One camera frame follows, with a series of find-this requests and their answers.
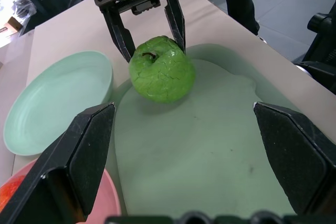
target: apple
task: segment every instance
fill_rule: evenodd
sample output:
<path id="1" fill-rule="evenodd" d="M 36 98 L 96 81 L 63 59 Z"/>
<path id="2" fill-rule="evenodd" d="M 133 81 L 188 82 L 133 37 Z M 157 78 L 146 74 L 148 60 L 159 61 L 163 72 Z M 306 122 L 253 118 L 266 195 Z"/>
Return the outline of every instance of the apple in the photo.
<path id="1" fill-rule="evenodd" d="M 195 81 L 195 67 L 172 39 L 155 37 L 137 47 L 129 64 L 135 90 L 159 103 L 184 97 Z"/>

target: cardboard box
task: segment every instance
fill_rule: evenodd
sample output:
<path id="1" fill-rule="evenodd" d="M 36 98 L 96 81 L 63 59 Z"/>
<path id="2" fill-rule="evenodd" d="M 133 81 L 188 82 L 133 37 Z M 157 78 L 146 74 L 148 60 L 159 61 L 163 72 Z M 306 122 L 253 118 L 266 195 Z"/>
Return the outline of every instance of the cardboard box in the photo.
<path id="1" fill-rule="evenodd" d="M 0 34 L 10 36 L 18 32 L 22 28 L 22 25 L 13 16 L 11 16 L 7 21 L 5 21 L 0 28 Z"/>

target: beige table surface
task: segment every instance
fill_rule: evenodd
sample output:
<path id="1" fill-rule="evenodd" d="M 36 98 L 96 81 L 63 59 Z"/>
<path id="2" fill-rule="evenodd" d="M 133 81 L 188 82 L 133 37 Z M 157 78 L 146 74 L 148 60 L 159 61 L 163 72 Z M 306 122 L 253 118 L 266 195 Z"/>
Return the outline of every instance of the beige table surface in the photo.
<path id="1" fill-rule="evenodd" d="M 122 14 L 136 46 L 158 35 L 172 37 L 164 5 L 163 1 L 161 7 L 139 16 Z M 236 51 L 336 143 L 336 96 L 207 0 L 180 0 L 180 5 L 187 47 L 215 43 Z M 128 64 L 113 44 L 103 15 L 93 0 L 85 0 L 36 27 L 27 84 L 54 62 L 83 50 L 107 55 L 114 87 L 129 77 Z M 34 158 L 16 156 L 13 172 Z"/>

